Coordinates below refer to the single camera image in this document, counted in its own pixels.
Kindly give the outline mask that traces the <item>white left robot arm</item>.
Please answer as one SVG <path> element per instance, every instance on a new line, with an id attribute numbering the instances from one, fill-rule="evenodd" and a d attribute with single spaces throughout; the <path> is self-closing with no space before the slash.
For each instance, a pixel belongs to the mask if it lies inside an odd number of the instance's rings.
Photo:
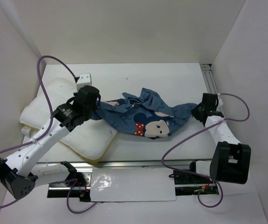
<path id="1" fill-rule="evenodd" d="M 36 163 L 57 142 L 76 127 L 91 118 L 100 104 L 99 90 L 86 85 L 66 103 L 57 107 L 50 121 L 31 139 L 30 145 L 21 147 L 7 158 L 0 158 L 0 182 L 16 199 L 26 197 L 35 187 L 62 182 L 72 186 L 83 175 L 67 161 L 55 165 L 36 167 Z"/>

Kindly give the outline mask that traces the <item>blue cartoon print pillowcase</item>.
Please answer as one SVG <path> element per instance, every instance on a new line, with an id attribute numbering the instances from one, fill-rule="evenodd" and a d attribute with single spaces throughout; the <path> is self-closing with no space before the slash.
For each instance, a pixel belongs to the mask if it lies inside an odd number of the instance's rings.
<path id="1" fill-rule="evenodd" d="M 92 120 L 104 120 L 126 134 L 150 139 L 164 138 L 182 128 L 192 116 L 195 103 L 168 106 L 160 95 L 142 88 L 140 96 L 122 93 L 123 98 L 100 102 Z"/>

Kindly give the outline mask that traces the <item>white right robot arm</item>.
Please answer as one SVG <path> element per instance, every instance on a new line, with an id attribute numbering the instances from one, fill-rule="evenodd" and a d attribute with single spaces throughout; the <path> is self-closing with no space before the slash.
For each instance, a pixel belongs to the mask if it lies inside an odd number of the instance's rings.
<path id="1" fill-rule="evenodd" d="M 246 118 L 226 118 L 220 111 L 220 107 L 223 105 L 222 96 L 232 96 L 239 99 L 246 106 Z M 204 174 L 204 171 L 199 167 L 194 167 L 190 170 L 181 170 L 178 168 L 174 168 L 173 170 L 187 173 L 189 180 L 193 183 L 198 183 L 203 178 L 206 178 L 214 182 L 245 184 L 248 179 L 251 148 L 249 145 L 242 144 L 233 135 L 227 125 L 227 121 L 244 122 L 248 120 L 250 111 L 246 102 L 234 94 L 204 93 L 201 103 L 192 110 L 192 116 L 203 124 L 204 129 L 188 137 L 186 140 L 205 131 L 209 131 L 216 143 L 216 149 L 209 164 L 209 173 Z"/>

